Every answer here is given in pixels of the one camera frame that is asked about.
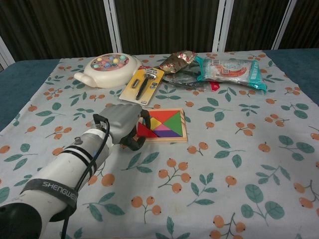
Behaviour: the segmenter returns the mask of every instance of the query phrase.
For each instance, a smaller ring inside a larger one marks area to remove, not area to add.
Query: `green triangle piece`
[[[163,124],[167,126],[168,128],[170,128],[171,130],[173,130],[174,132],[178,133],[180,136],[183,136],[180,112],[173,115],[171,118],[166,120]]]

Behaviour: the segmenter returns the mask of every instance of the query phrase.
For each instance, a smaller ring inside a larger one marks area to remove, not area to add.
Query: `tangram puzzle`
[[[149,110],[151,129],[142,121],[138,124],[137,136],[145,136],[146,142],[187,142],[184,112],[182,109]]]

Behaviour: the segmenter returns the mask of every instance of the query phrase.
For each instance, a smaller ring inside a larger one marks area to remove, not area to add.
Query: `floral tablecloth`
[[[256,59],[267,93],[162,84],[148,107],[183,108],[188,143],[114,146],[80,191],[68,238],[318,238],[318,106],[262,51],[199,55]],[[138,56],[150,66],[166,57]],[[61,59],[0,132],[0,203],[87,130],[92,114],[123,103],[124,86],[93,89],[73,78],[90,59]],[[49,223],[44,238],[61,229]]]

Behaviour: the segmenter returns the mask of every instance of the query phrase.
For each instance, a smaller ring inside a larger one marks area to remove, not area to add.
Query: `dark curtain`
[[[288,0],[235,0],[225,51],[271,49]]]
[[[298,0],[279,49],[319,48],[319,1]]]
[[[210,52],[219,0],[115,0],[123,52]]]
[[[112,52],[103,0],[1,0],[0,35],[15,61]]]

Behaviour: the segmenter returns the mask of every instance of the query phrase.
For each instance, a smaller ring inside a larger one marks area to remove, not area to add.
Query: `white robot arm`
[[[48,222],[65,220],[67,226],[78,191],[111,154],[112,146],[141,148],[145,138],[133,139],[140,117],[150,128],[150,115],[139,105],[111,106],[93,115],[96,128],[76,137],[27,182],[17,198],[0,207],[0,239],[41,238]]]

